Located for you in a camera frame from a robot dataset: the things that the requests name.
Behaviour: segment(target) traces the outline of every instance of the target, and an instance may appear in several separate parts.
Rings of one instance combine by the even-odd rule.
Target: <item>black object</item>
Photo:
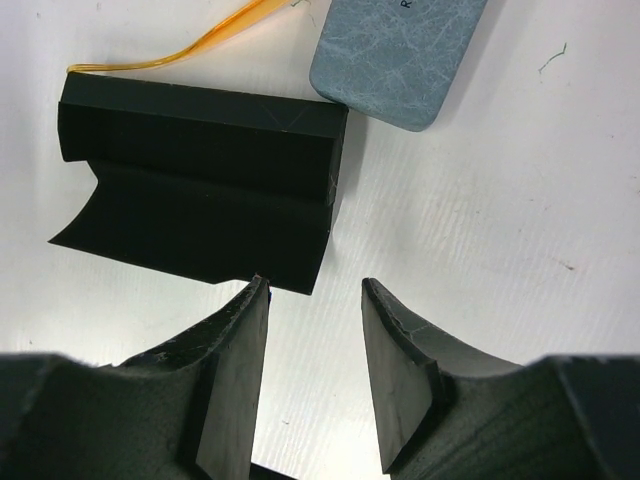
[[[310,294],[329,238],[348,110],[70,73],[65,161],[98,187],[52,243],[218,283]]]
[[[249,478],[268,307],[256,278],[119,367],[0,356],[0,479]]]
[[[637,479],[640,357],[480,352],[363,282],[383,470],[393,480]]]

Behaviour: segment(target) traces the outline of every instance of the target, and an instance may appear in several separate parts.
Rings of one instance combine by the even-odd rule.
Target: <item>orange plastic strip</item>
[[[139,70],[142,68],[160,67],[168,65],[177,60],[199,53],[207,48],[211,48],[237,33],[255,25],[264,17],[270,15],[285,3],[291,0],[252,0],[248,5],[230,15],[218,25],[213,27],[195,43],[189,45],[184,50],[180,50],[173,55],[158,58],[148,62],[122,63],[122,64],[92,64],[79,63],[67,68],[67,72],[112,72],[116,70]]]

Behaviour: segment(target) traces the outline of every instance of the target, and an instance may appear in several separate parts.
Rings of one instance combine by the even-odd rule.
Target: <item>gray case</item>
[[[325,98],[411,131],[435,120],[487,0],[333,0],[311,66]]]

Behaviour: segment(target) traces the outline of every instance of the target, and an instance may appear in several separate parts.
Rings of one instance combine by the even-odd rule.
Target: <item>tabletop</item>
[[[96,186],[88,165],[61,158],[65,68],[171,53],[243,3],[0,3],[2,351],[117,364],[240,290],[47,241]],[[308,72],[329,3],[294,2],[202,55],[118,75],[320,100]],[[350,113],[315,291],[274,289],[255,462],[301,479],[383,478],[364,277],[510,361],[640,350],[639,24],[635,0],[489,0],[432,127]]]

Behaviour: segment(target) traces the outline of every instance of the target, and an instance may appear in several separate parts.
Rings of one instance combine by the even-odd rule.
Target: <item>white surface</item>
[[[95,187],[86,164],[60,157],[67,65],[173,52],[242,3],[0,1],[0,350],[117,363],[240,289],[47,240]],[[129,76],[316,99],[307,72],[328,4],[287,7],[209,53]],[[365,276],[512,361],[640,350],[638,25],[635,0],[489,0],[432,128],[351,116],[316,290],[274,292],[254,461],[301,479],[381,477]]]

